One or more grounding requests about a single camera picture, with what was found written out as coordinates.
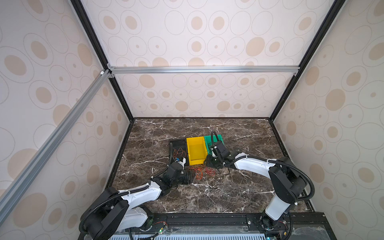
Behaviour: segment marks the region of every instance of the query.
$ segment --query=yellow bin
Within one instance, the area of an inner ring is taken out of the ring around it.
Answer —
[[[204,137],[187,138],[189,165],[203,164],[208,155]]]

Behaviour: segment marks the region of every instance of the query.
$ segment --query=wallpaper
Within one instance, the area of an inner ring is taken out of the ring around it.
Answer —
[[[0,196],[100,71],[67,1],[0,1]]]
[[[333,0],[83,0],[112,66],[297,65]]]
[[[128,118],[108,80],[0,228],[0,240],[75,240],[103,191]]]
[[[384,236],[384,1],[352,0],[275,124],[339,240]]]
[[[293,73],[116,74],[134,117],[269,117]]]

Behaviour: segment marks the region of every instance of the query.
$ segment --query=robotic arm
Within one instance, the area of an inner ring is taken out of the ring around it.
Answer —
[[[213,134],[216,133],[211,133],[213,154],[207,156],[204,165],[248,170],[271,179],[275,193],[260,219],[266,230],[274,229],[281,215],[289,212],[296,202],[314,195],[312,181],[289,158],[264,159],[243,152],[229,152],[221,141],[213,141]],[[184,169],[181,162],[172,162],[171,156],[169,159],[168,168],[145,185],[120,191],[107,188],[81,216],[80,232],[90,234],[93,240],[106,240],[119,230],[131,227],[149,229],[153,214],[141,204],[167,195],[178,184],[190,184],[195,177],[193,172]],[[300,197],[307,183],[311,192],[307,197]]]

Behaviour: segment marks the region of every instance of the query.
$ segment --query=silver metal bar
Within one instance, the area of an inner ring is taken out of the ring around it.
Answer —
[[[57,126],[54,132],[45,141],[44,145],[35,154],[28,166],[12,183],[9,190],[6,191],[4,197],[0,201],[0,226],[9,216],[19,200],[23,197],[23,194],[32,184],[33,180],[52,156],[53,152],[59,146],[63,138],[71,130],[72,126],[81,116],[108,76],[110,76],[110,73],[108,70],[104,70],[104,73],[93,81],[92,85],[87,89],[87,91],[85,91],[64,120],[59,124],[59,126]]]
[[[299,66],[202,66],[202,67],[113,67],[113,74],[126,73],[296,73]]]

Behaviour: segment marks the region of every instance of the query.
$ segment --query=brown marble table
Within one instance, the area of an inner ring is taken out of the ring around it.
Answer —
[[[230,150],[260,157],[283,156],[272,129],[264,119],[137,119],[117,170],[113,186],[129,189],[145,184],[164,170],[168,142],[173,139],[221,134]],[[203,174],[191,185],[180,185],[167,196],[146,205],[153,213],[250,213],[262,212],[273,196],[270,180],[245,170]],[[307,212],[300,202],[293,212]]]

